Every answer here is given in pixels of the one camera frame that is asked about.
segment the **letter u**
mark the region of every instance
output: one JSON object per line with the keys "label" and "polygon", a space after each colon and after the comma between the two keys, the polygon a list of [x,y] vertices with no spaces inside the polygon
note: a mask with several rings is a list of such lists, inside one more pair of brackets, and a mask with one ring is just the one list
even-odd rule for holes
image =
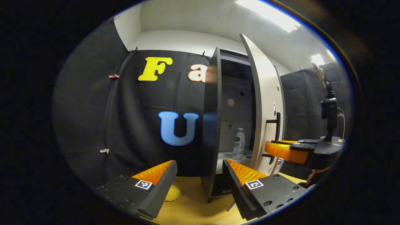
{"label": "letter u", "polygon": [[184,137],[175,136],[175,120],[179,117],[176,112],[160,112],[158,117],[161,118],[161,138],[170,145],[187,145],[194,139],[196,120],[199,115],[196,113],[185,113],[183,118],[186,119],[186,135]]}

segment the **water bottle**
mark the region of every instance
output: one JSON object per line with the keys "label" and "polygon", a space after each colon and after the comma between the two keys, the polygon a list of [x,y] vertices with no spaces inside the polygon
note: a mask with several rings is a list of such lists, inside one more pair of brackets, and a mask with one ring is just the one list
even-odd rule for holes
{"label": "water bottle", "polygon": [[238,128],[233,145],[232,159],[241,160],[244,152],[244,128]]}

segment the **open cabinet door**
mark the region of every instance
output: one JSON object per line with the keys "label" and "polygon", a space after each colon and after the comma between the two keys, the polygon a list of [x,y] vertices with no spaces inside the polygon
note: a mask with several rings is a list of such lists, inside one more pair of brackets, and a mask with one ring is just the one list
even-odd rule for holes
{"label": "open cabinet door", "polygon": [[279,140],[282,139],[285,118],[283,95],[275,67],[248,37],[244,34],[240,37],[250,60],[256,93],[256,133],[250,168],[257,169],[265,142],[275,139],[276,124],[267,124],[266,120],[276,119],[277,112],[281,113]]}

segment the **letter f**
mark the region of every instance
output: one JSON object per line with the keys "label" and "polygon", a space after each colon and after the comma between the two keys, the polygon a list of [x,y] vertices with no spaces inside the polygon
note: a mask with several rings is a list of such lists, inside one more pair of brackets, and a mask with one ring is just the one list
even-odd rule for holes
{"label": "letter f", "polygon": [[146,58],[146,66],[144,67],[143,74],[139,76],[138,80],[140,81],[156,81],[157,76],[155,72],[158,74],[162,74],[165,70],[165,63],[167,65],[172,64],[171,58],[163,58],[163,57],[147,57]]}

